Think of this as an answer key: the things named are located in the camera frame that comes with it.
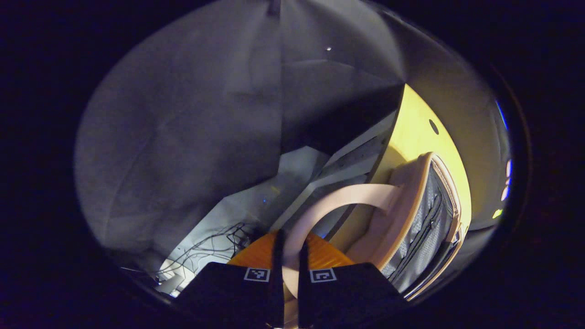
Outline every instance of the blue light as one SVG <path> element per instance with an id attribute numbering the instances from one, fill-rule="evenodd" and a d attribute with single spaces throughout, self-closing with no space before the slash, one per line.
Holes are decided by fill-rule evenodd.
<path id="1" fill-rule="evenodd" d="M 504 123 L 504 127 L 508 130 L 508 124 L 506 124 L 506 120 L 504 119 L 504 114 L 502 113 L 502 108 L 500 107 L 500 103 L 495 101 L 495 104 L 498 106 L 498 110 L 500 110 L 500 117 L 502 118 L 502 122 Z"/>

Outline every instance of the yellow panel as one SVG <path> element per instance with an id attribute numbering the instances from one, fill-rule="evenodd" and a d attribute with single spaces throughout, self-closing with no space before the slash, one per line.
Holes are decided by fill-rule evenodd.
<path id="1" fill-rule="evenodd" d="M 276 234 L 274 231 L 252 242 L 246 249 L 240 251 L 228 264 L 247 268 L 272 269 L 272 250 Z"/>
<path id="2" fill-rule="evenodd" d="M 316 234 L 307 235 L 309 247 L 309 269 L 329 269 L 355 264 L 343 252 L 335 249 L 329 242 Z"/>
<path id="3" fill-rule="evenodd" d="M 429 120 L 435 124 L 438 134 Z M 457 147 L 429 105 L 409 85 L 405 85 L 392 136 L 375 172 L 371 174 L 370 183 L 387 183 L 393 168 L 427 152 L 436 152 L 453 177 L 461 203 L 462 231 L 466 232 L 472 216 L 471 194 Z M 371 207 L 355 207 L 330 243 L 341 251 L 347 251 L 366 232 L 371 214 Z"/>

